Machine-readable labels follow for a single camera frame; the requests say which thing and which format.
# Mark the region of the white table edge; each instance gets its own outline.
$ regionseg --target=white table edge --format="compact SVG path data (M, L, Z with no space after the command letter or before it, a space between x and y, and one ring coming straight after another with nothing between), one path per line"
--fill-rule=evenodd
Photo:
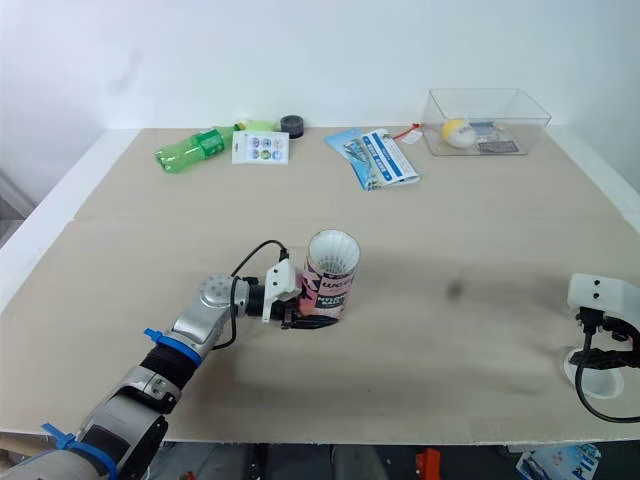
M0 314L140 130L107 130L0 248Z

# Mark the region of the table surface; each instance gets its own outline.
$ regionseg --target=table surface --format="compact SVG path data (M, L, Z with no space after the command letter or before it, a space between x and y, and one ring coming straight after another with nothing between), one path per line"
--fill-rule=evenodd
M152 151L186 130L144 130L3 312L0 429L73 430L200 281L278 238L298 264L323 228L363 255L343 321L281 331L240 321L170 416L182 440L512 443L640 438L579 406L560 369L580 330L574 272L640 284L640 236L548 137L524 157L433 157L401 144L423 179L362 192L309 129L282 166L228 155L180 175ZM262 274L276 252L246 267ZM452 290L459 292L452 295ZM594 402L637 414L640 378Z

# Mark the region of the orange object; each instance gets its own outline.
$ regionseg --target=orange object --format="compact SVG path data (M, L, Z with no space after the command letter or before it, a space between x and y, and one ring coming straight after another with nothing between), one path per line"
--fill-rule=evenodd
M440 452L435 448L425 448L416 455L416 471L420 480L440 480Z

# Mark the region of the transparent box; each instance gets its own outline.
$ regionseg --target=transparent box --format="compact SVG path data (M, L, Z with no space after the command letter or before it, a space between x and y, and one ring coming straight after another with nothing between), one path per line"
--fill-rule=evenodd
M550 120L516 88L437 89L422 128L434 155L526 155Z

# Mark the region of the card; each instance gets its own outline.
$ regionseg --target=card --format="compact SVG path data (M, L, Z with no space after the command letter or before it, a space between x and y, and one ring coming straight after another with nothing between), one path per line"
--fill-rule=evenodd
M231 163L288 164L289 133L257 130L233 132Z

